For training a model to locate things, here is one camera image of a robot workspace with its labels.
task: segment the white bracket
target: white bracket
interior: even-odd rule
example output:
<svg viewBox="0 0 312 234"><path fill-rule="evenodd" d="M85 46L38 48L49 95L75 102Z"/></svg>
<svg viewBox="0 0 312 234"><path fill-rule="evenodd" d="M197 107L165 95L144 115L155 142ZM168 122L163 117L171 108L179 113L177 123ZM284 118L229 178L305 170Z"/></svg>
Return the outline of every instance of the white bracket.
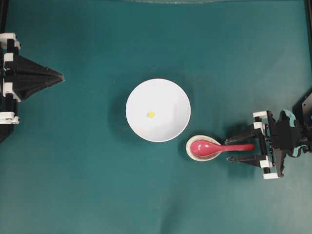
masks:
<svg viewBox="0 0 312 234"><path fill-rule="evenodd" d="M265 160L260 160L260 167L273 167L272 162L269 160L269 157L266 155L265 158Z"/></svg>
<svg viewBox="0 0 312 234"><path fill-rule="evenodd" d="M263 174L263 178L264 179L278 179L278 175L277 173L266 173L266 174Z"/></svg>
<svg viewBox="0 0 312 234"><path fill-rule="evenodd" d="M266 119L266 118L268 118L268 113L267 113L267 111L254 112L253 117L254 118L260 117L260 118Z"/></svg>
<svg viewBox="0 0 312 234"><path fill-rule="evenodd" d="M13 83L11 82L3 83L2 93L4 97L6 96L6 94L13 94L13 98L16 99L18 102L21 102L19 96L17 96L16 93L13 91Z"/></svg>
<svg viewBox="0 0 312 234"><path fill-rule="evenodd" d="M20 50L20 42L16 39L15 33L0 33L0 42L2 49L7 49L7 40L13 39L14 46Z"/></svg>
<svg viewBox="0 0 312 234"><path fill-rule="evenodd" d="M13 62L14 59L13 56L14 56L13 53L5 53L3 55L3 68L5 71L7 70L7 68L5 67L5 62Z"/></svg>
<svg viewBox="0 0 312 234"><path fill-rule="evenodd" d="M14 112L0 112L0 124L18 124L20 118Z"/></svg>

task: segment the white plastic part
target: white plastic part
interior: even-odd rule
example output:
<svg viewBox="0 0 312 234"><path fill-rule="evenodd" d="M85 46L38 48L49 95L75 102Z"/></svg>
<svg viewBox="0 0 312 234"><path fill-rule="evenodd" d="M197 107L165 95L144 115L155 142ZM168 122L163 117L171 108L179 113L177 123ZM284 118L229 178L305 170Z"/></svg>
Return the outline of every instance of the white plastic part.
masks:
<svg viewBox="0 0 312 234"><path fill-rule="evenodd" d="M13 59L13 53L5 53L3 55L3 68L5 71L7 70L7 68L5 67L5 62L13 62Z"/></svg>
<svg viewBox="0 0 312 234"><path fill-rule="evenodd" d="M266 173L266 174L263 174L263 178L264 179L278 179L278 175L277 173Z"/></svg>
<svg viewBox="0 0 312 234"><path fill-rule="evenodd" d="M209 156L209 158L197 157L196 155L193 155L191 152L191 144L195 141L198 141L198 140L205 140L205 141L211 142L213 144L220 145L219 142L217 142L215 139L213 139L209 136L205 136L205 135L193 136L186 142L186 146L185 146L186 153L188 154L188 156L190 156L191 159L204 162L204 161L212 160L212 159L214 159L220 155L220 153L216 153L213 157Z"/></svg>
<svg viewBox="0 0 312 234"><path fill-rule="evenodd" d="M264 168L264 167L272 167L272 162L269 160L269 157L266 155L266 160L260 160L260 167Z"/></svg>
<svg viewBox="0 0 312 234"><path fill-rule="evenodd" d="M268 118L268 114L267 114L267 111L259 111L259 112L254 112L253 113L253 117L256 118L256 117L260 117L260 118Z"/></svg>
<svg viewBox="0 0 312 234"><path fill-rule="evenodd" d="M166 79L150 79L139 84L129 95L126 117L141 138L164 142L186 128L191 105L180 86Z"/></svg>
<svg viewBox="0 0 312 234"><path fill-rule="evenodd" d="M262 134L265 135L265 125L262 122L254 122L253 123L253 128L255 128L255 129L260 128Z"/></svg>
<svg viewBox="0 0 312 234"><path fill-rule="evenodd" d="M20 102L19 96L17 96L16 93L13 91L13 83L11 82L3 83L2 93L4 97L6 96L6 94L13 94L13 98L17 99L17 101Z"/></svg>
<svg viewBox="0 0 312 234"><path fill-rule="evenodd" d="M14 46L20 50L20 42L18 40L16 40L15 33L1 33L0 34L0 42L1 42L2 49L7 49L7 40L8 39L13 39L15 41Z"/></svg>
<svg viewBox="0 0 312 234"><path fill-rule="evenodd" d="M20 119L14 112L0 112L0 124L18 124Z"/></svg>

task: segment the green tablecloth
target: green tablecloth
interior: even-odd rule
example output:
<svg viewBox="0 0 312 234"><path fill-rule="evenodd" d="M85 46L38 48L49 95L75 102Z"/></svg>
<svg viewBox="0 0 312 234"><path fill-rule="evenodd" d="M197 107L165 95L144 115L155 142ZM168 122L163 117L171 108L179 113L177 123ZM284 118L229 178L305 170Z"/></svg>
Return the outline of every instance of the green tablecloth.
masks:
<svg viewBox="0 0 312 234"><path fill-rule="evenodd" d="M187 139L224 140L252 112L291 109L312 85L304 2L146 4L12 1L20 54L66 82L19 106L0 145L1 234L307 234L312 158L282 179L192 161ZM125 102L144 80L188 94L186 130L166 143L136 136Z"/></svg>

